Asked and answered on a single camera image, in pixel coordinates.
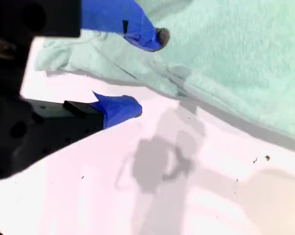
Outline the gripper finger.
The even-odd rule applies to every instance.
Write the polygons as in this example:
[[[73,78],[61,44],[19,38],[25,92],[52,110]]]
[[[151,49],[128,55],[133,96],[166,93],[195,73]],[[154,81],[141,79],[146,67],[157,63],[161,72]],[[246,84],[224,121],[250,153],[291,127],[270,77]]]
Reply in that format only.
[[[97,101],[92,103],[29,99],[29,120],[12,128],[12,136],[22,139],[12,157],[13,171],[23,171],[72,143],[142,115],[142,106],[132,96],[94,96]]]
[[[82,29],[115,33],[144,51],[167,46],[170,32],[156,28],[134,0],[83,0]]]

